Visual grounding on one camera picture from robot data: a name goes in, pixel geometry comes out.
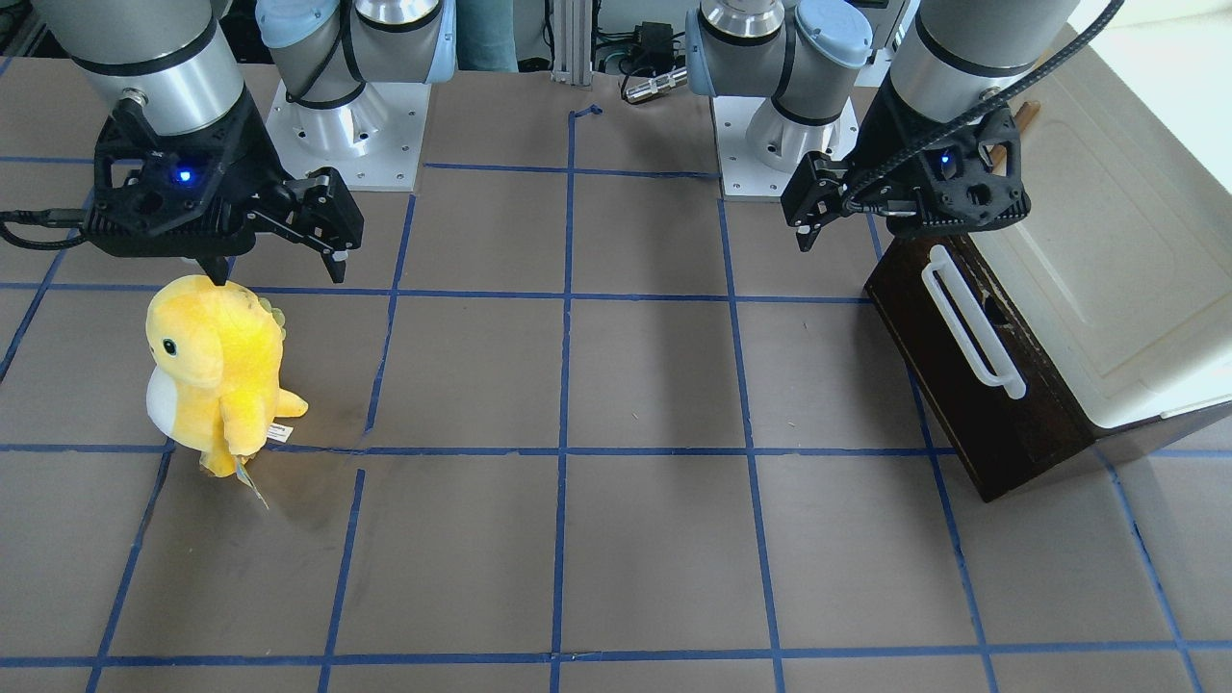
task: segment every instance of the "stuffed dinosaur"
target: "stuffed dinosaur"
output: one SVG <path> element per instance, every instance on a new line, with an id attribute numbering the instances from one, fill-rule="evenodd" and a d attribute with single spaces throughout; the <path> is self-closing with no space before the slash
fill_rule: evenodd
<path id="1" fill-rule="evenodd" d="M 275 417 L 299 417 L 308 403 L 278 387 L 282 311 L 233 282 L 185 276 L 163 287 L 145 314 L 154 374 L 145 409 L 176 443 L 201 450 L 201 466 L 237 475 L 265 445 Z"/>

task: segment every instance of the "floor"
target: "floor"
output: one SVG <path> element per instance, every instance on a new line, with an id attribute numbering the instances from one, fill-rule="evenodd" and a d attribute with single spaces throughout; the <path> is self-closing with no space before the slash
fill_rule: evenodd
<path id="1" fill-rule="evenodd" d="M 312 406 L 269 511 L 144 413 L 191 268 L 0 253 L 0 691 L 1232 691 L 1232 425 L 979 502 L 862 297 L 887 236 L 800 254 L 705 100 L 596 80 L 440 86 L 341 287 L 239 259 Z M 0 207 L 80 203 L 102 120 L 0 64 Z"/>

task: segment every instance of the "white handle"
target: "white handle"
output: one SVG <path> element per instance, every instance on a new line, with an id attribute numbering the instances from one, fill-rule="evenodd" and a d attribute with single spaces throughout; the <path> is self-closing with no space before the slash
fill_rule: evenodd
<path id="1" fill-rule="evenodd" d="M 976 374 L 979 382 L 989 387 L 1004 387 L 1010 400 L 1021 400 L 1026 395 L 1026 382 L 1014 366 L 1014 361 L 1010 360 L 1000 338 L 997 337 L 997 330 L 993 329 L 988 317 L 979 308 L 976 295 L 971 292 L 971 287 L 958 274 L 958 268 L 954 264 L 950 254 L 944 247 L 934 245 L 928 256 L 931 261 L 920 273 L 920 279 L 924 280 L 924 287 L 928 289 L 929 296 L 936 303 L 936 310 L 941 312 L 945 324 L 950 327 L 950 334 L 958 343 L 958 349 L 966 356 L 971 371 Z M 954 305 L 941 290 L 942 284 L 954 298 L 954 303 L 958 306 L 962 319 L 954 312 Z M 967 323 L 966 328 L 962 324 L 963 319 Z M 988 363 L 993 366 L 992 370 L 988 370 L 984 360 L 979 358 L 976 344 L 967 334 L 967 328 L 975 334 L 979 348 L 988 356 Z"/>

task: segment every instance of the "plush toy tag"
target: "plush toy tag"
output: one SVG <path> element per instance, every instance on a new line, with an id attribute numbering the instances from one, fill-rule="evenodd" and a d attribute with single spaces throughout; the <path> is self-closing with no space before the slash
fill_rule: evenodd
<path id="1" fill-rule="evenodd" d="M 294 427 L 282 425 L 281 423 L 271 423 L 270 429 L 265 432 L 266 438 L 270 440 L 277 440 L 278 443 L 286 443 L 291 438 L 291 432 Z"/>

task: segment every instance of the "metal plate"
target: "metal plate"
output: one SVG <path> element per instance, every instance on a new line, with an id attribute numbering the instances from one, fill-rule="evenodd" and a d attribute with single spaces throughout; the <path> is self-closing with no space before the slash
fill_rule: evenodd
<path id="1" fill-rule="evenodd" d="M 749 121 L 765 99 L 756 96 L 717 96 L 715 99 L 715 139 L 718 142 L 718 164 L 723 173 L 726 197 L 777 200 L 791 178 L 790 173 L 763 164 L 749 147 L 744 133 Z M 834 158 L 841 159 L 855 147 L 855 110 L 849 99 L 839 116 L 834 134 Z"/>
<path id="2" fill-rule="evenodd" d="M 306 150 L 301 144 L 290 115 L 286 85 L 280 81 L 265 127 L 270 132 L 274 147 L 278 150 L 282 166 L 294 176 L 304 176 L 308 171 L 322 166 L 334 166 L 342 174 L 342 180 L 352 191 L 414 191 L 431 86 L 383 83 L 372 84 L 370 88 L 381 94 L 394 113 L 392 126 L 394 131 L 388 133 L 394 137 L 387 139 L 389 146 L 355 159 L 325 159 Z"/>

